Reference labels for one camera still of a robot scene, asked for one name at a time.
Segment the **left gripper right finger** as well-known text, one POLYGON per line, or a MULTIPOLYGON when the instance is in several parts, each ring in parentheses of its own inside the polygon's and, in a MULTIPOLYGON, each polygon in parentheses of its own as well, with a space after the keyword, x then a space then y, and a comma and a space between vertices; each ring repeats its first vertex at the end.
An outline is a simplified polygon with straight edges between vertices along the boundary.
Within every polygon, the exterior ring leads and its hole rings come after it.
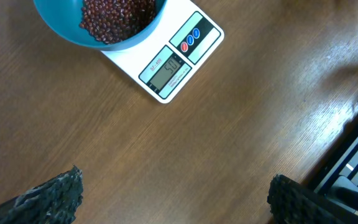
POLYGON ((334 184, 322 196, 284 175, 276 175, 267 197, 276 223, 358 223, 358 188, 334 184))

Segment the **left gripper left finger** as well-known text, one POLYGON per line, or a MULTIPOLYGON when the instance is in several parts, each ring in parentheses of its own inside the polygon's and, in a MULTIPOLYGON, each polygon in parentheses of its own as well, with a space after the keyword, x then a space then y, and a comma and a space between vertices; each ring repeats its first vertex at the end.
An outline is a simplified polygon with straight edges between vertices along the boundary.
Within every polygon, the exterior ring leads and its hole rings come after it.
POLYGON ((71 170, 0 204, 0 224, 71 224, 83 200, 82 170, 71 170))

